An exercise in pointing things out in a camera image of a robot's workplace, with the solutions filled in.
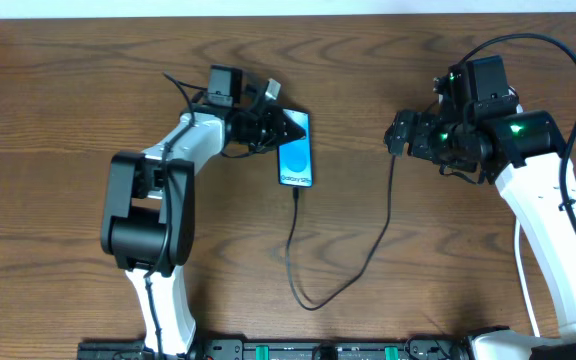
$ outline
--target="wood grain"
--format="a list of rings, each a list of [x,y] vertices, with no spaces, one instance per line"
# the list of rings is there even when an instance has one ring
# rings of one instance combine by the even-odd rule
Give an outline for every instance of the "wood grain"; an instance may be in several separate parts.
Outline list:
[[[279,80],[284,101],[312,114],[316,179],[293,260],[318,301],[359,269],[383,225],[382,139],[396,111],[430,103],[432,78],[472,47],[523,31],[576,51],[576,14],[0,21],[0,357],[73,358],[83,339],[143,333],[134,290],[98,235],[111,156],[158,141],[183,107],[161,71],[205,84],[210,64],[241,66]],[[565,55],[534,41],[491,51],[503,54],[524,107],[548,110],[567,133],[576,72]],[[530,332],[508,207],[494,187],[442,178],[412,158],[397,160],[392,222],[364,278],[326,308],[301,310],[283,265],[290,189],[277,185],[275,162],[215,158],[197,178],[186,281],[201,329]],[[546,284],[524,254],[540,329],[555,336]]]

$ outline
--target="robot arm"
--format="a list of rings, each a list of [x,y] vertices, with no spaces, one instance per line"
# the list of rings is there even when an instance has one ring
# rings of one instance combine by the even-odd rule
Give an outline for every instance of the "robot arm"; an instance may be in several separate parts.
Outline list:
[[[441,168],[475,172],[495,184],[524,228],[555,305],[560,339],[511,331],[470,341],[475,359],[528,359],[539,346],[576,344],[576,234],[561,207],[559,170],[565,142],[545,111],[521,112],[509,91],[501,57],[450,67],[435,79],[438,115],[404,110],[385,136],[393,155],[429,160]],[[576,181],[569,163],[566,182],[576,216]]]
[[[213,66],[203,104],[182,113],[179,125],[156,145],[140,154],[120,152],[111,161],[101,244],[135,286],[146,322],[145,346],[154,352],[161,349],[176,357],[188,354],[193,343],[196,323],[188,307],[183,265],[194,239],[194,177],[229,141],[260,153],[305,136],[305,130],[276,104],[279,83],[270,79],[263,91],[249,83],[243,91],[252,98],[247,108],[236,106],[241,88],[241,70]],[[170,151],[162,162],[166,144]],[[166,196],[170,210],[165,201],[159,210],[132,205],[133,198],[163,200]],[[170,241],[164,248],[167,227]],[[155,269],[162,251],[165,256]],[[147,289],[149,271],[154,273]]]

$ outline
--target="smartphone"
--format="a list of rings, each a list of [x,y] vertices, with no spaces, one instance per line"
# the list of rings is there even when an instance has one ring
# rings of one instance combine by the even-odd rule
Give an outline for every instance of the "smartphone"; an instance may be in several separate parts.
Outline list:
[[[310,152],[310,119],[307,113],[284,110],[297,125],[306,130],[306,138],[281,145],[277,149],[279,183],[289,186],[312,186],[312,154]]]

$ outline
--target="phone logo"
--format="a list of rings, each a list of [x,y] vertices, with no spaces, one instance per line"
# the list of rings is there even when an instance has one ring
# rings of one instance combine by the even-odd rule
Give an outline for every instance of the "phone logo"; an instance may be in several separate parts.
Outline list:
[[[294,181],[294,182],[300,182],[300,183],[306,183],[306,184],[310,184],[312,182],[312,180],[310,178],[298,178],[298,177],[286,176],[286,175],[281,175],[281,180],[282,181]]]

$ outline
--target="green led light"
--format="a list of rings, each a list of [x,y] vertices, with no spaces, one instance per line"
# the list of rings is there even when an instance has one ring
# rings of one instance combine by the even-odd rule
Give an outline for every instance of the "green led light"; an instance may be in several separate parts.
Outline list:
[[[510,130],[512,130],[512,132],[514,132],[515,134],[518,133],[519,131],[521,131],[521,129],[523,129],[523,126],[519,126],[519,125],[515,125],[512,124],[510,125]]]

